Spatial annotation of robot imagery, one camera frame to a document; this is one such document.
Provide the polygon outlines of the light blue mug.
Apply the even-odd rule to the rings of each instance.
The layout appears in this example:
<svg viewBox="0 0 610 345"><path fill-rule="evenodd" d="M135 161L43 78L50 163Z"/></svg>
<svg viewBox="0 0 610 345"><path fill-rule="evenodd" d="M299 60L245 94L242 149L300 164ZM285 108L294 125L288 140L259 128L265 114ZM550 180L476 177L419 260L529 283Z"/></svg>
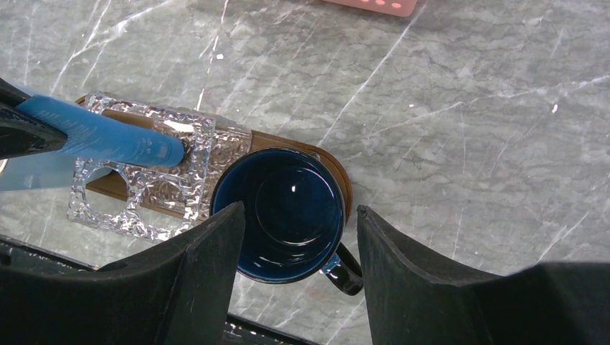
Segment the light blue mug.
<svg viewBox="0 0 610 345"><path fill-rule="evenodd" d="M33 96L22 86L18 89ZM58 151L1 159L1 191L67 188L73 182L75 157L59 155Z"/></svg>

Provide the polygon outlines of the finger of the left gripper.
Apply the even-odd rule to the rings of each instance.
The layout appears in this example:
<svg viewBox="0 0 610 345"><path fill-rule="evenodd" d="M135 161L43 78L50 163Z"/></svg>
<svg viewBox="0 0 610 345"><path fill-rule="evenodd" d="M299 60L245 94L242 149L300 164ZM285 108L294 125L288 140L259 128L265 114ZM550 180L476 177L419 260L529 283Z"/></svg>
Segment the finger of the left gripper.
<svg viewBox="0 0 610 345"><path fill-rule="evenodd" d="M61 149L68 136L20 110L31 95L1 80L1 159Z"/></svg>

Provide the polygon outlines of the pink plastic basket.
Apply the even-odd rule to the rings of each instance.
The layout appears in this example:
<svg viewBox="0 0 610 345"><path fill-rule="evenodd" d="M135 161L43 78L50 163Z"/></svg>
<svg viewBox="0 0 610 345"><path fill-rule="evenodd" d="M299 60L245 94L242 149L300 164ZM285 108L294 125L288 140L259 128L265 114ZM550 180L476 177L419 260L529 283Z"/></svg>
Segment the pink plastic basket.
<svg viewBox="0 0 610 345"><path fill-rule="evenodd" d="M414 11L417 0L325 0L326 2L364 9L370 12L408 17Z"/></svg>

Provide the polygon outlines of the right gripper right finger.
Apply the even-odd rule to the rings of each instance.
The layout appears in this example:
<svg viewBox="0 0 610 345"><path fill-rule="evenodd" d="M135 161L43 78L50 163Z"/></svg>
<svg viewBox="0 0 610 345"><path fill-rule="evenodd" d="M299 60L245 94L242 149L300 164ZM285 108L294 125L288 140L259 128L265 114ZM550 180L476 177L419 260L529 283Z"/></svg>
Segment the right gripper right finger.
<svg viewBox="0 0 610 345"><path fill-rule="evenodd" d="M374 344L607 344L609 265L542 262L501 276L456 262L358 207Z"/></svg>

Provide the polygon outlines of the clear acrylic holder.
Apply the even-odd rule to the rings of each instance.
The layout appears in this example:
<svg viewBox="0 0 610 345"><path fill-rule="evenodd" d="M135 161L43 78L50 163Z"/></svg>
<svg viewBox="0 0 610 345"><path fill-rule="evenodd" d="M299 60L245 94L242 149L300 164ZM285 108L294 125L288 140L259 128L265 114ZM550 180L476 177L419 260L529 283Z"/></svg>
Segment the clear acrylic holder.
<svg viewBox="0 0 610 345"><path fill-rule="evenodd" d="M222 173L252 146L250 129L214 114L120 99L101 91L76 103L125 122L143 120L151 129L181 140L186 148L183 161L175 167L78 158L67 218L92 228L151 242L185 232L209 216L211 195ZM94 188L109 192L111 178L126 184L125 205L116 215L96 210L87 197Z"/></svg>

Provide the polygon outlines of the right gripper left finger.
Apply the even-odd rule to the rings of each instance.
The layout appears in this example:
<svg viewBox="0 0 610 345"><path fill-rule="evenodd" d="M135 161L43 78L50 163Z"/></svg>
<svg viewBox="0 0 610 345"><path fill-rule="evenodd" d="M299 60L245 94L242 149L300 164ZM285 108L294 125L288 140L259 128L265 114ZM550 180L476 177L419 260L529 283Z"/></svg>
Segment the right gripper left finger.
<svg viewBox="0 0 610 345"><path fill-rule="evenodd" d="M1 264L1 342L219 344L244 232L236 202L94 272Z"/></svg>

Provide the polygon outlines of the brown wooden oval tray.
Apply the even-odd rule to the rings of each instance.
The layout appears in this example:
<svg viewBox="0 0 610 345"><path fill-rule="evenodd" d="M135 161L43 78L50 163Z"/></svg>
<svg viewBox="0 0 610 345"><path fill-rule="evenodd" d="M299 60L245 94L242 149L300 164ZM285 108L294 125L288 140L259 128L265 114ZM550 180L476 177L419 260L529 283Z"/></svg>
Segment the brown wooden oval tray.
<svg viewBox="0 0 610 345"><path fill-rule="evenodd" d="M136 116L151 117L154 114L169 114L169 111L192 116L212 116L216 117L217 125L212 140L211 154L209 158L206 182L201 199L201 212L199 220L205 220L210 212L211 195L222 173L238 158L245 156L255 150L270 147L282 147L300 150L321 159L324 166L332 173L337 181L345 201L346 222L350 217L352 208L352 186L348 174L340 162L327 151L313 145L298 142L292 139L267 134L255 130L250 130L237 124L234 121L209 113L202 113L185 107L170 107L155 105L150 102L127 101L117 98L118 96L110 93L90 93L79 98L76 103L87 108L89 111L109 116L128 124L138 126L157 126L151 121L136 119ZM99 192L106 196L117 199L127 200L127 191L119 191L119 173L111 172L109 177L102 177L100 180L87 184L87 188L94 192ZM169 216L178 218L178 213L184 210L185 203L178 201L178 196L174 196L168 183L161 183L158 187L152 187L152 196L144 196L143 207L158 211Z"/></svg>

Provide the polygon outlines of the blue toothpaste tube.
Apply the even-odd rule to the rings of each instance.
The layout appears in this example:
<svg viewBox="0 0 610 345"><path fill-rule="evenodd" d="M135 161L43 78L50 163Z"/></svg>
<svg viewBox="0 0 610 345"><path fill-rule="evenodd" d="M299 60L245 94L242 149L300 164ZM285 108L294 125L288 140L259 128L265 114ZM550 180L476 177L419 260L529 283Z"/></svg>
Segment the blue toothpaste tube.
<svg viewBox="0 0 610 345"><path fill-rule="evenodd" d="M16 106L67 135L58 154L134 165L173 167L184 158L182 141L125 124L51 96L36 95Z"/></svg>

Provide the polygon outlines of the dark blue mug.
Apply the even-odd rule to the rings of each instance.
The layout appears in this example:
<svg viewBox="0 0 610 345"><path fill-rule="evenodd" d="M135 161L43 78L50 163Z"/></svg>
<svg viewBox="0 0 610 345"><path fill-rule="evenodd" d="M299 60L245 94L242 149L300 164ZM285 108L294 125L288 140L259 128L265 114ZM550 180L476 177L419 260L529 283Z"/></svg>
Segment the dark blue mug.
<svg viewBox="0 0 610 345"><path fill-rule="evenodd" d="M289 284L320 272L346 295L364 287L362 269L342 244L347 204L324 164L297 149L269 147L233 162L210 199L210 213L241 202L241 275Z"/></svg>

